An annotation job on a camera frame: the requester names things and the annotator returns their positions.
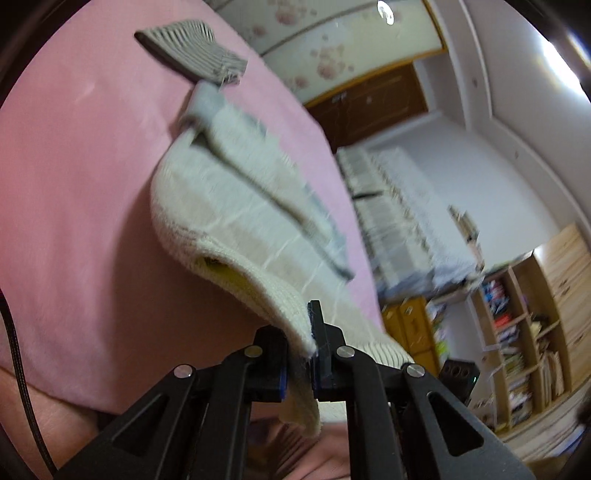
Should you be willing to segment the floral sliding wardrobe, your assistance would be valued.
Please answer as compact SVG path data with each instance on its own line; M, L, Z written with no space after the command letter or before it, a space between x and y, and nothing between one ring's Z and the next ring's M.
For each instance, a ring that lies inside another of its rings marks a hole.
M211 1L301 103L383 67L445 50L424 1Z

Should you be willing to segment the wooden bookshelf with books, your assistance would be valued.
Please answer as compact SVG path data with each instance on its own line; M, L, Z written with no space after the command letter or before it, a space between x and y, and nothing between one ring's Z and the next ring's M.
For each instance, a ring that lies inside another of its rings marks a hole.
M571 224L489 271L469 297L490 394L472 409L507 436L565 402L590 377L590 247Z

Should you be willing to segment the grey diamond pattern sweater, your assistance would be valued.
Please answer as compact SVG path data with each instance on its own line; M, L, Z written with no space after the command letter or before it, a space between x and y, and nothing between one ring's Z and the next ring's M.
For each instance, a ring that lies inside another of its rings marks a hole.
M276 136L206 81L181 123L151 180L156 236L191 273L283 330L291 373L280 417L315 436L346 414L312 395L304 364L318 346L308 302L317 300L325 322L377 362L399 367L409 355L353 302L345 236Z

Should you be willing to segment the pink plush bed blanket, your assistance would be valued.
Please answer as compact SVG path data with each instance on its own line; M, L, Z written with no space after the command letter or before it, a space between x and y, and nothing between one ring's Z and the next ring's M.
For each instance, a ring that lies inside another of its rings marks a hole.
M320 126L205 2L93 1L52 38L1 108L1 288L55 463L180 363L214 365L262 324L190 274L151 226L152 172L191 85L136 31L195 18L245 58L228 99L279 137L346 235L353 302L382 326L356 215Z

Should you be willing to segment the black white striped garment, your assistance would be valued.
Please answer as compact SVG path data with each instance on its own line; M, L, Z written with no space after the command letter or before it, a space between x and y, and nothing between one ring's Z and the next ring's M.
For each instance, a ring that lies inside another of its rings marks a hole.
M188 19L134 33L135 40L156 60L193 83L238 84L247 61L218 44L204 21Z

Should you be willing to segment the wooden drawer cabinet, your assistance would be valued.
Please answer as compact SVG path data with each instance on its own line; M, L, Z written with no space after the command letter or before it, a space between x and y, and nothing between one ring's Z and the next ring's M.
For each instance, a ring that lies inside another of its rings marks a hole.
M438 376L441 365L424 297L413 297L383 307L387 333L429 373Z

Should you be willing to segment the beige cloth covered furniture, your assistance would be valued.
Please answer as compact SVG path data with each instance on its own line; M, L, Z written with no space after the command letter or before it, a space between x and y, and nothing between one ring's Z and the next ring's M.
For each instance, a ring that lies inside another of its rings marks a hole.
M483 278L450 212L401 147L335 153L362 230L379 301L432 297Z

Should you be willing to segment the black box on floor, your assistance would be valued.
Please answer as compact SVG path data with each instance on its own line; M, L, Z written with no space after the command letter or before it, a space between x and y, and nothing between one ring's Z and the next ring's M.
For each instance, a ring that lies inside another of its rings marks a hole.
M452 358L445 361L438 375L440 382L466 406L479 377L480 369L475 362Z

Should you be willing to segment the dark brown wooden door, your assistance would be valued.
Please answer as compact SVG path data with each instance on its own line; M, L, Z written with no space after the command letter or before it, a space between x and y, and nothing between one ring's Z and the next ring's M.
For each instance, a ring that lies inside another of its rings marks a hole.
M332 151L428 112L411 63L369 76L305 107Z

